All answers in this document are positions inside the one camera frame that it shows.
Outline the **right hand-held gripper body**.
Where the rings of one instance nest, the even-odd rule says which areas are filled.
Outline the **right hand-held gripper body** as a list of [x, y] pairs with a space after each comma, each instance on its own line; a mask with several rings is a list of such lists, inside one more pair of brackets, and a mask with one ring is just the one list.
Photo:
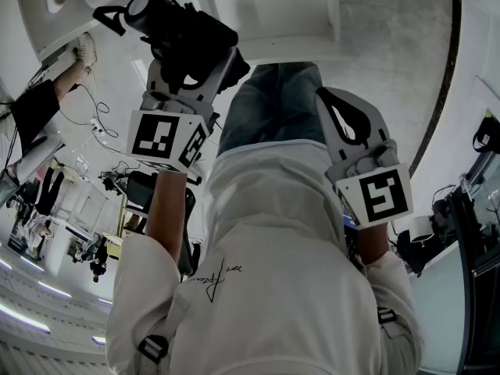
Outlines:
[[326, 176], [355, 226], [366, 229], [413, 212], [409, 168], [389, 139], [332, 165]]

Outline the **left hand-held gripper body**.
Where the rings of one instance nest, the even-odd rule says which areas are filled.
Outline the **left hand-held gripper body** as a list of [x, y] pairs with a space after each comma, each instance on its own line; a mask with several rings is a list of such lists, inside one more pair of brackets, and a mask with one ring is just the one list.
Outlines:
[[213, 132], [214, 95], [146, 91], [130, 118], [127, 156], [160, 171], [188, 174]]

